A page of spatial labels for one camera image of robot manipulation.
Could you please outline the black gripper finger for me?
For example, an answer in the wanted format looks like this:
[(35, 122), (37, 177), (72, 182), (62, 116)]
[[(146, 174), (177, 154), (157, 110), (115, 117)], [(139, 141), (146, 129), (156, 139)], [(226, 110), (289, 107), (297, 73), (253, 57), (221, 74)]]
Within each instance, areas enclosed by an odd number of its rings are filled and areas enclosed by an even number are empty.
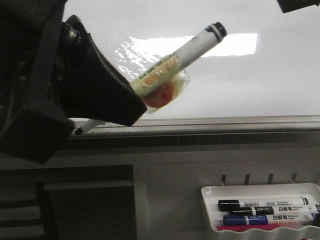
[(103, 56), (81, 20), (55, 24), (51, 118), (71, 127), (70, 118), (132, 126), (147, 110), (130, 83)]
[(74, 123), (59, 105), (53, 78), (63, 0), (0, 3), (0, 151), (45, 163)]

